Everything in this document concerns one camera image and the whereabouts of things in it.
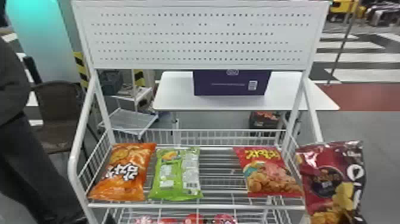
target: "yellow and black striped post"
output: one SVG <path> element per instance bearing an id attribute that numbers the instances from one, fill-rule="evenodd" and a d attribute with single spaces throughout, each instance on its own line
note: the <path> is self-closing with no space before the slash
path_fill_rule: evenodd
<path id="1" fill-rule="evenodd" d="M 76 67 L 78 68 L 80 76 L 80 85 L 87 90 L 89 85 L 89 76 L 86 74 L 85 62 L 83 61 L 82 52 L 74 52 Z"/>

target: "red floor mat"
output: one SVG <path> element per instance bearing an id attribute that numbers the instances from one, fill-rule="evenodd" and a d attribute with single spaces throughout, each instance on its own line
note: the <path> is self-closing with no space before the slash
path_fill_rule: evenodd
<path id="1" fill-rule="evenodd" d="M 343 111 L 400 111 L 400 83 L 318 85 Z"/>

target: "wire basket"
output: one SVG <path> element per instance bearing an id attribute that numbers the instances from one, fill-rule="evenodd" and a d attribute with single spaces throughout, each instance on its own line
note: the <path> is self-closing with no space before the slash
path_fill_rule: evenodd
<path id="1" fill-rule="evenodd" d="M 114 130 L 116 142 L 156 142 L 157 148 L 201 147 L 200 184 L 204 198 L 189 201 L 152 200 L 140 202 L 98 201 L 86 198 L 107 164 L 112 144 L 104 133 L 77 174 L 90 208 L 107 208 L 117 223 L 134 222 L 141 216 L 153 220 L 201 214 L 206 219 L 212 214 L 231 214 L 239 223 L 291 223 L 288 210 L 304 211 L 302 198 L 285 198 L 280 195 L 249 198 L 242 169 L 232 147 L 276 145 L 279 147 L 284 130 L 175 130 L 148 129 L 139 139 L 125 130 Z M 145 194 L 152 186 L 156 156 L 153 155 L 147 171 Z"/>

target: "red snack bag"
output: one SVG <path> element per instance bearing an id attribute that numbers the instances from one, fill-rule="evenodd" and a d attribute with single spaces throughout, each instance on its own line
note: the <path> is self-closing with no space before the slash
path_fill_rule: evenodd
<path id="1" fill-rule="evenodd" d="M 212 224 L 238 224 L 237 221 L 229 214 L 218 214 L 214 216 Z"/>
<path id="2" fill-rule="evenodd" d="M 197 223 L 197 214 L 190 214 L 186 216 L 183 224 L 203 224 L 204 223 L 203 221 L 204 221 L 203 215 L 199 214 L 199 220 Z"/>
<path id="3" fill-rule="evenodd" d="M 177 219 L 161 219 L 158 224 L 178 224 L 178 220 Z"/>
<path id="4" fill-rule="evenodd" d="M 102 179 L 89 198 L 97 200 L 143 201 L 143 185 L 155 143 L 115 144 Z"/>
<path id="5" fill-rule="evenodd" d="M 246 178 L 248 196 L 303 196 L 276 147 L 234 147 Z"/>
<path id="6" fill-rule="evenodd" d="M 311 144 L 296 150 L 311 224 L 362 224 L 362 142 Z"/>

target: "white table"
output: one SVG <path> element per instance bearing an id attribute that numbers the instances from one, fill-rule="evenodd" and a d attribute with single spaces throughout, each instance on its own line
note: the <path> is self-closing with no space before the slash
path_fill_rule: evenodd
<path id="1" fill-rule="evenodd" d="M 274 71 L 263 96 L 195 96 L 191 71 L 162 74 L 153 107 L 158 111 L 289 111 L 293 108 L 301 72 Z M 311 80 L 316 110 L 338 110 L 339 106 Z M 300 110 L 307 110 L 305 99 Z"/>

